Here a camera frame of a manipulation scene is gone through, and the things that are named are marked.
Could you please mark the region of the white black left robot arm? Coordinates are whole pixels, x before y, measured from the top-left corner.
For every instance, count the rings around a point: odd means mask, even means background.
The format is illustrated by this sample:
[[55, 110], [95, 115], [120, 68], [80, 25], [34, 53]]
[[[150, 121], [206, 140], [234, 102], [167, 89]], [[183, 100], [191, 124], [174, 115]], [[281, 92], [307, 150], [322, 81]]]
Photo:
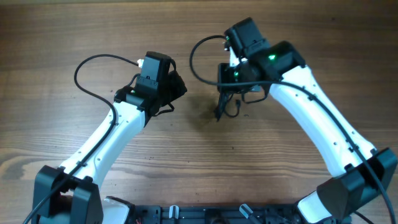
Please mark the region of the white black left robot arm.
[[134, 204], [117, 197], [101, 199], [106, 174], [127, 143], [149, 120], [174, 110], [187, 91], [168, 55], [147, 52], [135, 62], [141, 72], [119, 89], [95, 132], [57, 168], [43, 166], [34, 182], [32, 211], [25, 223], [136, 223]]

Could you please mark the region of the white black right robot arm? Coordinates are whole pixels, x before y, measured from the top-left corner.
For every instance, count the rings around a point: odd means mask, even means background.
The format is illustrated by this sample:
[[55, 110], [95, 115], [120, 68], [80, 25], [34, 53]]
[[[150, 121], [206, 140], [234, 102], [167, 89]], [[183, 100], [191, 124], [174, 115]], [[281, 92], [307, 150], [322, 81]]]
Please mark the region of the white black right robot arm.
[[294, 46], [271, 45], [251, 18], [225, 31], [228, 63], [219, 67], [224, 91], [255, 85], [278, 101], [319, 150], [331, 177], [301, 199], [307, 223], [342, 220], [378, 196], [385, 197], [397, 168], [390, 149], [378, 150], [360, 135], [324, 94]]

